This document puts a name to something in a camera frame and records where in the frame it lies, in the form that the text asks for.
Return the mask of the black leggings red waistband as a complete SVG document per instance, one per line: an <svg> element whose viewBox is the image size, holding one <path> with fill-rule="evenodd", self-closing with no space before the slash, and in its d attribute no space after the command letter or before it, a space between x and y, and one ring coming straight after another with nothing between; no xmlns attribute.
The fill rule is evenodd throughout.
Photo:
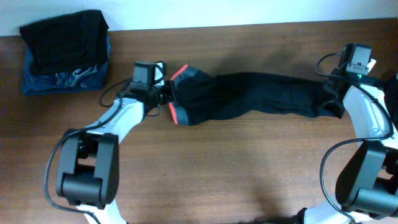
<svg viewBox="0 0 398 224"><path fill-rule="evenodd" d="M301 78L256 72L211 76L184 65L171 81L175 100L169 108L180 125L233 119L249 111L308 118L341 118L345 113L342 102L323 83Z"/></svg>

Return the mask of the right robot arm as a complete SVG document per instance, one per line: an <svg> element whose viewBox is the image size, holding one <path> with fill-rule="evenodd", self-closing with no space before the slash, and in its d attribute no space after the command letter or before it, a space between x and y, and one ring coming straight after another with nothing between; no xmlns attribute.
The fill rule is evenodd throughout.
<svg viewBox="0 0 398 224"><path fill-rule="evenodd" d="M348 43L340 57L325 88L349 113L356 138L327 150L320 164L325 202L301 209L289 223L364 223L397 217L397 79L384 86L368 75L376 61L367 45ZM351 143L358 144L358 150L330 196L324 183L326 160L335 149Z"/></svg>

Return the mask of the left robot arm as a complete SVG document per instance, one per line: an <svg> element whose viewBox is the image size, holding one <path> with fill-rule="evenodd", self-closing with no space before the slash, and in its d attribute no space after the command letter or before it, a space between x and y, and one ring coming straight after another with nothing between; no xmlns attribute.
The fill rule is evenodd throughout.
<svg viewBox="0 0 398 224"><path fill-rule="evenodd" d="M89 223L125 223L116 203L119 145L151 110L174 98L164 76L163 61L136 62L109 110L93 124L64 134L57 144L55 188L69 204L66 211L84 215Z"/></svg>

